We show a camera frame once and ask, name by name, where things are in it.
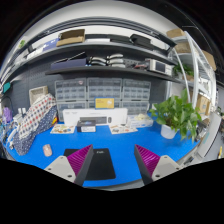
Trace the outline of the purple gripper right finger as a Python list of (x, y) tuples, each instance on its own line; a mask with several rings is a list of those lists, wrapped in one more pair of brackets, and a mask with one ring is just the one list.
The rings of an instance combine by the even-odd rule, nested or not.
[(145, 185), (177, 172), (181, 167), (168, 155), (158, 156), (150, 150), (135, 145), (134, 155)]

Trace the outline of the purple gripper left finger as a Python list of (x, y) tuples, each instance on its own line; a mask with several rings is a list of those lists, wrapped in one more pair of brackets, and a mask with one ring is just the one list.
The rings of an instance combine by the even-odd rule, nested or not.
[(93, 154), (93, 145), (85, 146), (69, 156), (57, 157), (45, 168), (45, 171), (82, 186)]

